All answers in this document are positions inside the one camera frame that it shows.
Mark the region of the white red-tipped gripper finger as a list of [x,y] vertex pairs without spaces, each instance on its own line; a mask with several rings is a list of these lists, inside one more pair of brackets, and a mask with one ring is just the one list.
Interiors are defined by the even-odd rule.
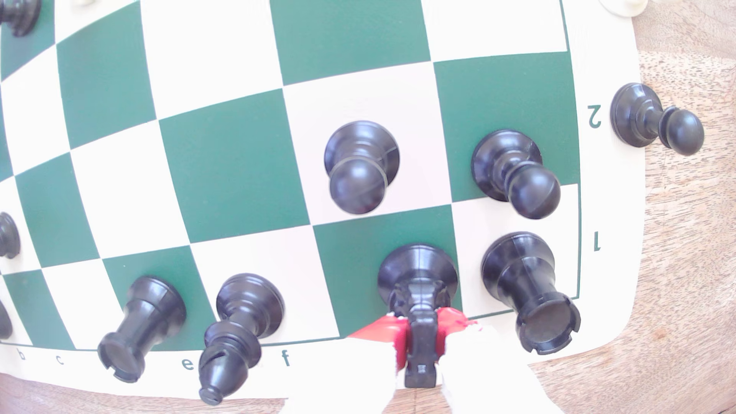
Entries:
[[437,316],[442,393],[452,413],[562,413],[494,328],[452,307],[439,308]]
[[382,413],[406,363],[408,320],[384,315],[301,362],[281,413]]

